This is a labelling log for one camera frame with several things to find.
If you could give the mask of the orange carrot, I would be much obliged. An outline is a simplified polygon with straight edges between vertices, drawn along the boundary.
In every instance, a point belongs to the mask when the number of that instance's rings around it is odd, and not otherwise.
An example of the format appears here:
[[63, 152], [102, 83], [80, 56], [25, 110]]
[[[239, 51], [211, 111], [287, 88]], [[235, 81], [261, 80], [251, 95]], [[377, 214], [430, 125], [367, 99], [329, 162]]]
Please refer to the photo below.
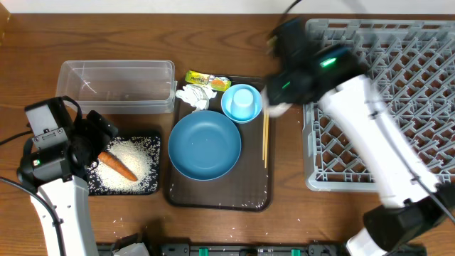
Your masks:
[[137, 181], [137, 177], [115, 156], [108, 152], [101, 152], [98, 159], [117, 173], [130, 181]]

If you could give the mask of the pink plastic cup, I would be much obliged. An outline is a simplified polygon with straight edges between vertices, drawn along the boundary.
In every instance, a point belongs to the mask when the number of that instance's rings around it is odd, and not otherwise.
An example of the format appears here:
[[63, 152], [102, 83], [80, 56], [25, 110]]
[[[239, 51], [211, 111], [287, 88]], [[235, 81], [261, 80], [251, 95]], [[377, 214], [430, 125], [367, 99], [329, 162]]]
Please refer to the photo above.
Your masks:
[[271, 118], [277, 118], [282, 116], [288, 109], [290, 109], [293, 104], [289, 103], [279, 103], [278, 105], [271, 105], [267, 96], [267, 88], [265, 87], [261, 91], [262, 98], [262, 111], [265, 114], [268, 114]]

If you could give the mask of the light blue plastic cup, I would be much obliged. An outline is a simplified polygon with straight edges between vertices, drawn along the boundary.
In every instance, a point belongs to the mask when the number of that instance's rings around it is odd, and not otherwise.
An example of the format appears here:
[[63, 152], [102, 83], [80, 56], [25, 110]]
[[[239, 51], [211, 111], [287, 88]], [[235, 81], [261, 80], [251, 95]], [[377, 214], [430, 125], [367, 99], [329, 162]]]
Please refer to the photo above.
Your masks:
[[232, 97], [230, 112], [236, 120], [245, 121], [250, 119], [255, 113], [252, 92], [246, 88], [237, 90]]

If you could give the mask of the small light blue saucer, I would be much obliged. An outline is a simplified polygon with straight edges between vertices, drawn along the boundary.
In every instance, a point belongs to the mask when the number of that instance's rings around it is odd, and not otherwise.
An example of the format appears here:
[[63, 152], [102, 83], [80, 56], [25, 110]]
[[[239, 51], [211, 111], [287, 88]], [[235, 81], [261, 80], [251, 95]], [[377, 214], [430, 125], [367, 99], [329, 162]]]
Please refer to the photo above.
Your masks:
[[[245, 121], [236, 120], [231, 115], [231, 112], [230, 112], [232, 97], [233, 97], [233, 95], [235, 94], [235, 92], [237, 90], [242, 89], [242, 88], [246, 88], [246, 89], [248, 89], [248, 90], [250, 90], [252, 92], [252, 94], [254, 96], [254, 104], [255, 104], [255, 113], [253, 114], [253, 116], [250, 119], [247, 119]], [[255, 119], [260, 114], [260, 112], [262, 111], [261, 94], [256, 88], [254, 88], [251, 85], [247, 85], [247, 84], [233, 85], [232, 87], [230, 87], [228, 90], [226, 90], [223, 93], [223, 96], [221, 98], [221, 107], [222, 107], [222, 111], [224, 112], [224, 114], [227, 117], [229, 117], [232, 121], [237, 122], [239, 124], [246, 124], [248, 122], [251, 122], [253, 119]]]

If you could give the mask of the large dark blue plate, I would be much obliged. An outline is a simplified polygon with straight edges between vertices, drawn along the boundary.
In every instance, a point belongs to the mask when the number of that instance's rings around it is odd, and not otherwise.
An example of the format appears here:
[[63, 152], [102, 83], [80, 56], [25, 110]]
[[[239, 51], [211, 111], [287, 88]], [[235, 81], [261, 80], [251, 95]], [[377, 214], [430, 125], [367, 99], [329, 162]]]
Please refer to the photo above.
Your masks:
[[239, 129], [225, 115], [204, 110], [179, 120], [168, 141], [173, 167], [196, 181], [211, 181], [227, 174], [241, 155]]

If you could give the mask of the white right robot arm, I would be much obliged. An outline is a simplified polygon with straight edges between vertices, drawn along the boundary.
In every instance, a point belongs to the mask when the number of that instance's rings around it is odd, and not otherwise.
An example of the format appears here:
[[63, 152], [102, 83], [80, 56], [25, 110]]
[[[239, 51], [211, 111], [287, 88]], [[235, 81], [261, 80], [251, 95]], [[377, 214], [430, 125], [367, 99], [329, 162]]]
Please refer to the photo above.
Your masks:
[[282, 70], [267, 79], [268, 106], [317, 102], [373, 175], [382, 204], [363, 215], [363, 229], [346, 243], [350, 255], [386, 255], [454, 219], [454, 187], [413, 151], [356, 56], [341, 45], [278, 43], [272, 51]]

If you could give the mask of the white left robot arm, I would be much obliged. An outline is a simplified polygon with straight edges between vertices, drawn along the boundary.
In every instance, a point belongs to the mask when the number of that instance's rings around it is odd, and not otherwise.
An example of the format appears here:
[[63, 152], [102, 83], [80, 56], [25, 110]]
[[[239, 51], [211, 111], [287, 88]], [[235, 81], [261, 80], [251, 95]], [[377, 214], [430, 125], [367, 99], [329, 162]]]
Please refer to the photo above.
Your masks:
[[92, 110], [71, 119], [66, 110], [26, 110], [36, 151], [23, 154], [18, 168], [22, 185], [33, 193], [49, 255], [98, 255], [88, 206], [88, 167], [118, 134]]

